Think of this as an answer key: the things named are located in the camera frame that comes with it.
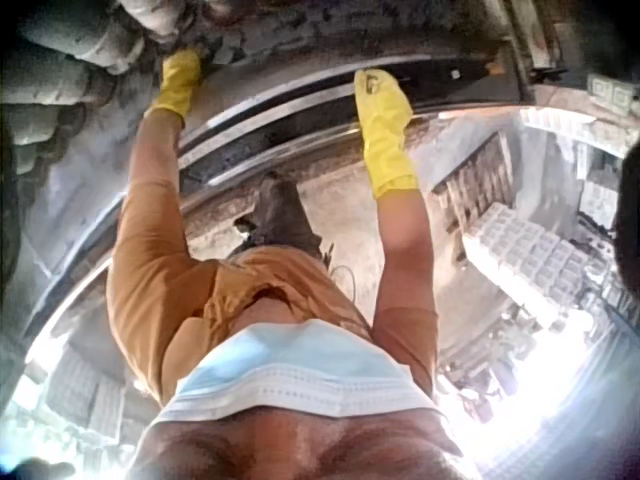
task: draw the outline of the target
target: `person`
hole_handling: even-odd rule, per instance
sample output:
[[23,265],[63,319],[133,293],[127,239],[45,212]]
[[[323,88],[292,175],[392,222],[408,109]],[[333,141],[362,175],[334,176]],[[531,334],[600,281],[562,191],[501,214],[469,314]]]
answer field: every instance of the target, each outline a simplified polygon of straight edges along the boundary
[[193,51],[165,60],[108,277],[113,335],[163,406],[130,477],[474,477],[433,401],[433,248],[397,81],[381,70],[354,79],[384,252],[370,326],[331,281],[286,178],[263,181],[242,248],[190,257],[176,145],[199,72]]

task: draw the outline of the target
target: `hand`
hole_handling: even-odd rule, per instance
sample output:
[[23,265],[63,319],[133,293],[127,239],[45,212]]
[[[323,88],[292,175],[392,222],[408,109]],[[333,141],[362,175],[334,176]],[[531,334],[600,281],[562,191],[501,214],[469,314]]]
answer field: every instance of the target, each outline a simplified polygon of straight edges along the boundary
[[398,82],[383,70],[360,70],[354,86],[373,196],[417,190],[418,179],[404,151],[404,129],[413,111]]
[[177,113],[184,119],[191,108],[191,95],[200,80],[200,57],[194,49],[181,50],[162,65],[160,93],[145,115],[157,109]]

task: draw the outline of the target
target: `wire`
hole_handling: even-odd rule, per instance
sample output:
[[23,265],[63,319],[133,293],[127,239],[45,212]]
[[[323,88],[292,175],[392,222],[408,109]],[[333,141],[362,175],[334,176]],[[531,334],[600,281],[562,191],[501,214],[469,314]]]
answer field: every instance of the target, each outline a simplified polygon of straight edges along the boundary
[[356,276],[353,273],[353,270],[351,270],[351,268],[347,267],[346,265],[338,265],[337,267],[333,267],[331,269],[331,271],[329,272],[329,277],[333,278],[333,275],[336,273],[336,271],[340,270],[341,268],[344,268],[347,272],[349,272],[349,275],[351,276],[351,285],[353,286],[353,297],[351,298],[351,302],[355,303],[355,301],[356,301]]

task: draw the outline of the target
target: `white face mask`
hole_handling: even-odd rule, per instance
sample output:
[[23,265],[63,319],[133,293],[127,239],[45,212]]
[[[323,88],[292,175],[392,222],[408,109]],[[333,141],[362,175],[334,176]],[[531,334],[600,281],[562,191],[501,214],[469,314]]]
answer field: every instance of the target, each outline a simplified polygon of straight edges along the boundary
[[154,421],[217,420],[257,406],[327,417],[437,409],[406,365],[322,320],[255,324],[212,350]]

